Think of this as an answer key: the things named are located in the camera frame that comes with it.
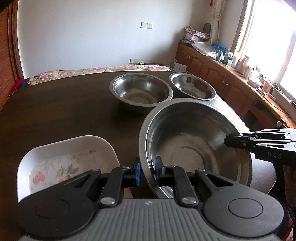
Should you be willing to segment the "person right hand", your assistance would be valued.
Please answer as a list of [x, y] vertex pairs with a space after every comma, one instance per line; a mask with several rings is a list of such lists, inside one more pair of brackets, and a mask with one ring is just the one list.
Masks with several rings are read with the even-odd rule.
[[283, 165], [284, 179], [285, 179], [285, 196], [288, 204], [296, 207], [296, 178], [295, 167]]

